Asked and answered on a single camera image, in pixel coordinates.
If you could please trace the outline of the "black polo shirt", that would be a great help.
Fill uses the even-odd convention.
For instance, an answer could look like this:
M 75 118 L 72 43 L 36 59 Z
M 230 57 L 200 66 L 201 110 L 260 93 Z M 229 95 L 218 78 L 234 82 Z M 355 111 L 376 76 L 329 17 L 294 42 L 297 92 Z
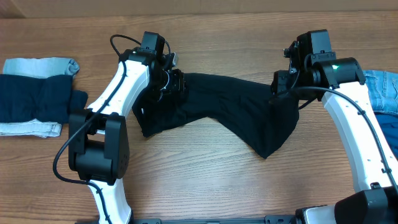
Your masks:
M 159 102 L 140 97 L 133 104 L 144 137 L 209 117 L 267 158 L 285 143 L 299 120 L 298 99 L 274 98 L 270 85 L 202 73 L 186 73 L 184 79 L 183 94 Z

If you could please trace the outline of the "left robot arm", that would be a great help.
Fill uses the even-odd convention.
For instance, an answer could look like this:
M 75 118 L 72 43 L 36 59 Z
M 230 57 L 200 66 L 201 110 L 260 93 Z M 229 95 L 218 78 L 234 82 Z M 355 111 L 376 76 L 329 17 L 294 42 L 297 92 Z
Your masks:
M 58 170 L 58 160 L 68 151 L 68 164 L 94 196 L 97 223 L 133 223 L 123 184 L 129 164 L 126 119 L 133 106 L 160 103 L 185 91 L 183 73 L 176 68 L 177 54 L 158 33 L 144 32 L 133 49 L 118 52 L 118 70 L 101 96 L 84 110 L 70 115 L 68 140 L 53 161 L 55 176 L 68 182 Z

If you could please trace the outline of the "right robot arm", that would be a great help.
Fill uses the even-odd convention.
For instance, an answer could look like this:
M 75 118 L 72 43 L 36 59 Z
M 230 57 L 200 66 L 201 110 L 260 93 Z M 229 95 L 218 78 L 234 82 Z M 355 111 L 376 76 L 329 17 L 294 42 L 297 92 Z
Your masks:
M 337 58 L 326 29 L 298 36 L 284 57 L 289 68 L 274 73 L 273 95 L 322 102 L 342 140 L 355 193 L 334 205 L 268 215 L 265 223 L 397 223 L 397 159 L 371 108 L 359 62 Z

